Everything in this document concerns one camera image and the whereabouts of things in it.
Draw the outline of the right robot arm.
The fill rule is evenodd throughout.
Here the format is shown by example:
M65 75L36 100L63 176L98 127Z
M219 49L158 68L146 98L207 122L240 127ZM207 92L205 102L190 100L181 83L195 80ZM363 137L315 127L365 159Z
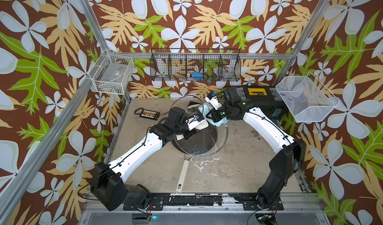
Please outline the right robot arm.
M217 92L210 92L205 97L207 104L212 106L205 116L208 122L217 126L227 120L243 120L265 139L275 153L269 162L270 173L254 200L258 209L267 209L275 202L288 179L301 168L306 144L280 129L262 111L262 104L246 97L241 87L229 87L221 94L223 102L219 102Z

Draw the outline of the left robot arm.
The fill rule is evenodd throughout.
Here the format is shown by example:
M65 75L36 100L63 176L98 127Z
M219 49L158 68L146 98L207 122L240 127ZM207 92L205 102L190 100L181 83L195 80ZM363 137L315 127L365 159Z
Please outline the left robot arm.
M168 116L148 128L145 137L128 152L109 162L98 163L90 182L90 192L103 206L113 211L123 203L138 209L145 209L150 202L151 193L142 185L127 185L130 175L152 154L163 148L176 137L188 139L197 130L208 127L203 105L197 112L187 113L180 107L169 110Z

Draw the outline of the light blue cloth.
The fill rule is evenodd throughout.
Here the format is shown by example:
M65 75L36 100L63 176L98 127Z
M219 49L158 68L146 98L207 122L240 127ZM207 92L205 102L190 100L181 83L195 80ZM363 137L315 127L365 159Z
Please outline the light blue cloth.
M200 110L208 123L213 126L220 127L228 122L227 113L223 107L215 109L210 103L204 103Z

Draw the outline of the glass pot lid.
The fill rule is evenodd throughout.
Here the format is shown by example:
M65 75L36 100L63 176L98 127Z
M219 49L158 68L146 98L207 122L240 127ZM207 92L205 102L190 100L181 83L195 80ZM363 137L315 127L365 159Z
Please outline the glass pot lid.
M228 139L228 127L222 124L220 127L208 124L203 130L191 136L188 140L172 140L172 145L178 151L194 157L212 156L223 149Z

